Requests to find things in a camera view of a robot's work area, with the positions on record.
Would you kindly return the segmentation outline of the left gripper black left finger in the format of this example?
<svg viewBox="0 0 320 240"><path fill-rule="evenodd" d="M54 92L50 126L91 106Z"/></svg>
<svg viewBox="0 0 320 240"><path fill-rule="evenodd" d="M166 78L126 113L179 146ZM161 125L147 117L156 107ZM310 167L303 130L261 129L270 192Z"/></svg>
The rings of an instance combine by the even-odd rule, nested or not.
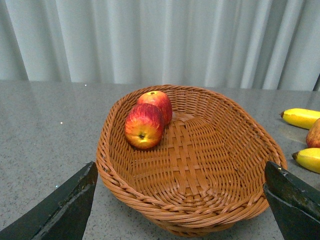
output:
<svg viewBox="0 0 320 240"><path fill-rule="evenodd" d="M91 214L98 179L87 163L39 204L0 231L2 240L81 240Z"/></svg>

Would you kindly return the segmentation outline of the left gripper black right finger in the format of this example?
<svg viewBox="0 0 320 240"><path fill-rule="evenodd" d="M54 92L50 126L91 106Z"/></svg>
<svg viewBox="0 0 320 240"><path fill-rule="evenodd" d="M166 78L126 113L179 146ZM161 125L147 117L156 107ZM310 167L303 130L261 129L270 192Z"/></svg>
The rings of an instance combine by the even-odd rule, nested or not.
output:
<svg viewBox="0 0 320 240"><path fill-rule="evenodd" d="M263 191L285 240L320 238L320 192L272 161Z"/></svg>

